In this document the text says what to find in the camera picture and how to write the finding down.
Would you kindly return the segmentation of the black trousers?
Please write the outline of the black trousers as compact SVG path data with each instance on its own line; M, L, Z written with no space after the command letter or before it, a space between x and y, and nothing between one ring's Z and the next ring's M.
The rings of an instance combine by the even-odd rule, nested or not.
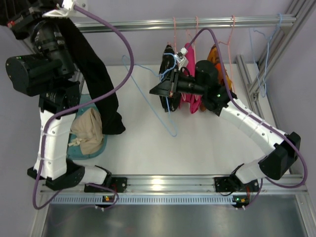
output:
M90 97L95 99L114 89L106 66L74 23L69 18L57 19L56 23L74 63L84 76ZM118 135L125 131L115 93L95 105L101 115L103 134Z

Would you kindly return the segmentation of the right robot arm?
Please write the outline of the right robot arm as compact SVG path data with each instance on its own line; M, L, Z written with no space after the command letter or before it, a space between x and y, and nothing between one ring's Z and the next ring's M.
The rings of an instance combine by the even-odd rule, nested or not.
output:
M195 74L187 68L174 69L149 93L172 98L185 93L200 95L207 110L236 126L260 147L264 155L249 163L239 165L226 179L235 190L241 190L251 181L261 178L279 180L298 159L300 136L286 134L249 110L237 96L218 82L218 70L207 61L198 61Z

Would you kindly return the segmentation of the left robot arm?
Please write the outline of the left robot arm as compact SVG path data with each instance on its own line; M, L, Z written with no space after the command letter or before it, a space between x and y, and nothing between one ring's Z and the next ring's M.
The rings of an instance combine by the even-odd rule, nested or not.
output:
M41 141L34 166L27 174L60 191L86 184L107 188L111 172L99 166L83 166L67 157L71 126L80 101L79 82L73 81L75 65L52 13L55 0L5 1L6 26L19 40L29 38L34 52L9 57L5 69L13 88L39 97Z

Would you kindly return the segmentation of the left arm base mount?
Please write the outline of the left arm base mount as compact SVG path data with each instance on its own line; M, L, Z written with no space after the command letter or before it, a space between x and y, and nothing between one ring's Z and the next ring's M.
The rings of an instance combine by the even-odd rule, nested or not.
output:
M110 178L106 178L105 182L100 186L111 189L117 193L124 193L127 188L127 181L128 181L127 177L113 177L112 176ZM110 193L110 191L108 190L104 190L104 189L94 187L94 186L89 186L87 184L85 184L84 186L84 192L85 193L101 193L101 192Z

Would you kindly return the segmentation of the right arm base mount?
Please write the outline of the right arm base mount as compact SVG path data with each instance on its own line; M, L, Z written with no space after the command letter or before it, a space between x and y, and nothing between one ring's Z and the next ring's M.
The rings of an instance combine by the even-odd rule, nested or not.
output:
M215 177L214 184L217 193L247 193L246 185L234 175Z

